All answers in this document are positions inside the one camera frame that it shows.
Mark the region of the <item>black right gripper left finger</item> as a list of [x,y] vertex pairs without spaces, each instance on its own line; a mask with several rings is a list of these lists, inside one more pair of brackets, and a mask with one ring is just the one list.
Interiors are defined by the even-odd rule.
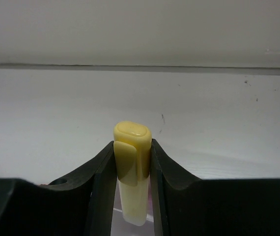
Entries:
[[0,178],[0,236],[108,236],[115,189],[113,143],[47,185]]

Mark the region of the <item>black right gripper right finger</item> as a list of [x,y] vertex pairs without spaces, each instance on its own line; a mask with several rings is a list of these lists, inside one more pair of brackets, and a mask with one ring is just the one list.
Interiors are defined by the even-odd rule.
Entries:
[[280,236],[280,178],[200,179],[152,140],[157,236]]

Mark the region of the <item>yellow highlighter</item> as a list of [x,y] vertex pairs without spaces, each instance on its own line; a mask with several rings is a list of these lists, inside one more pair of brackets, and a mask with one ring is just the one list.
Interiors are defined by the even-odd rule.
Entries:
[[126,221],[145,221],[147,216],[152,134],[131,121],[113,130],[113,151],[123,215]]

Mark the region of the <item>pink highlighter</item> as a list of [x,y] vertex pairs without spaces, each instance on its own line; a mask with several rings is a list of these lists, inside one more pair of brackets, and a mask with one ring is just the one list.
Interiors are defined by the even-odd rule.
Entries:
[[148,208],[149,210],[152,210],[152,209],[153,209],[152,192],[151,192],[151,189],[150,189],[150,188],[148,189],[148,203],[147,203],[147,208]]

